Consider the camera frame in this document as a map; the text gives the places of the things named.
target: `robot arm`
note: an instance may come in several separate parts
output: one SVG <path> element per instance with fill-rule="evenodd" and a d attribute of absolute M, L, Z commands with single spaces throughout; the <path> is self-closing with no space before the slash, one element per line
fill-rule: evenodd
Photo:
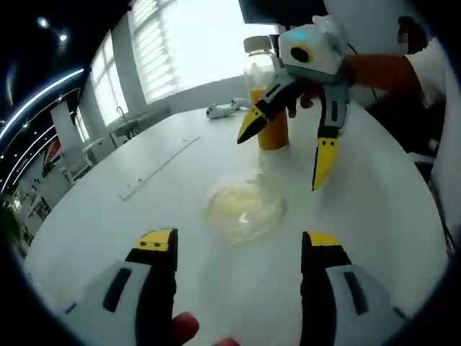
<path fill-rule="evenodd" d="M 342 66 L 344 40 L 329 17 L 314 18 L 314 25 L 297 27 L 280 35 L 284 68 L 249 110 L 237 143 L 255 136 L 282 111 L 287 100 L 301 96 L 309 83 L 322 86 L 321 123 L 315 155 L 313 190 L 318 189 L 336 160 L 338 136 L 346 120 L 347 82 Z"/>

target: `window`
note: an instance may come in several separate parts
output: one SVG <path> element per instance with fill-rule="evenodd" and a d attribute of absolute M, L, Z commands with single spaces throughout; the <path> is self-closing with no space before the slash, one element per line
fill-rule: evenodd
<path fill-rule="evenodd" d="M 128 111 L 118 78 L 110 32 L 94 57 L 91 82 L 102 120 L 108 126 L 121 117 L 121 112 L 117 111 L 118 107 L 121 107 L 124 113 Z"/>
<path fill-rule="evenodd" d="M 21 202 L 20 202 L 17 198 L 15 198 L 15 199 L 13 200 L 13 204 L 12 204 L 12 205 L 13 205 L 13 209 L 14 209 L 16 212 L 18 212 L 19 209 L 21 209 Z"/>
<path fill-rule="evenodd" d="M 88 131 L 86 130 L 84 120 L 81 117 L 80 108 L 77 108 L 77 116 L 75 117 L 75 126 L 77 127 L 77 131 L 79 132 L 81 141 L 85 142 L 89 140 Z"/>
<path fill-rule="evenodd" d="M 277 33 L 246 25 L 237 0 L 137 0 L 130 13 L 146 102 L 243 73 L 243 40 Z"/>

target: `white shirt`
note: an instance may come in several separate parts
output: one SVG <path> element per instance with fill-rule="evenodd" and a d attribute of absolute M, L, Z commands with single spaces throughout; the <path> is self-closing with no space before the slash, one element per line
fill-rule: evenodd
<path fill-rule="evenodd" d="M 427 107 L 446 100 L 444 129 L 432 170 L 432 182 L 440 197 L 445 224 L 461 244 L 461 94 L 455 74 L 439 41 L 406 56 L 418 76 Z"/>

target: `ceiling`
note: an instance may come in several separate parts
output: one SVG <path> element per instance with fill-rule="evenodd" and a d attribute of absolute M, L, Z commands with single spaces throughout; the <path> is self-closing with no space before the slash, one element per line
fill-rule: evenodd
<path fill-rule="evenodd" d="M 60 77 L 79 68 L 86 70 L 40 98 L 25 112 L 24 120 L 15 123 L 1 139 L 0 155 L 4 158 L 0 159 L 0 179 L 5 180 L 17 158 L 53 124 L 50 110 L 58 104 L 59 96 L 65 95 L 62 101 L 68 102 L 70 111 L 75 110 L 99 44 L 128 10 L 129 3 L 128 0 L 44 0 L 2 4 L 2 13 L 14 20 L 0 23 L 3 37 L 0 120 L 11 118 L 30 97 Z M 38 25 L 39 17 L 46 18 L 48 29 Z M 59 40 L 62 33 L 68 36 L 64 42 Z M 26 121 L 29 126 L 22 128 Z"/>

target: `person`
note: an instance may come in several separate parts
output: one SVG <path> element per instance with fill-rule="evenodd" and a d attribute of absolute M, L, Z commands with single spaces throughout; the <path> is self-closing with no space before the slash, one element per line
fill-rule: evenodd
<path fill-rule="evenodd" d="M 406 54 L 415 54 L 427 46 L 427 36 L 423 27 L 410 16 L 398 19 L 397 41 L 405 46 Z"/>
<path fill-rule="evenodd" d="M 430 188 L 444 226 L 447 251 L 454 251 L 461 236 L 461 94 L 441 44 L 434 38 L 425 49 L 409 56 L 346 55 L 344 66 L 350 85 L 415 92 L 426 107 L 445 99 L 442 139 Z M 300 106 L 309 108 L 317 90 L 316 85 L 306 90 Z M 296 115 L 296 101 L 287 105 L 290 117 Z"/>
<path fill-rule="evenodd" d="M 191 340 L 199 330 L 199 322 L 189 312 L 183 312 L 173 318 L 173 335 L 175 346 L 184 345 Z M 219 341 L 213 346 L 239 346 L 239 344 L 231 337 Z"/>

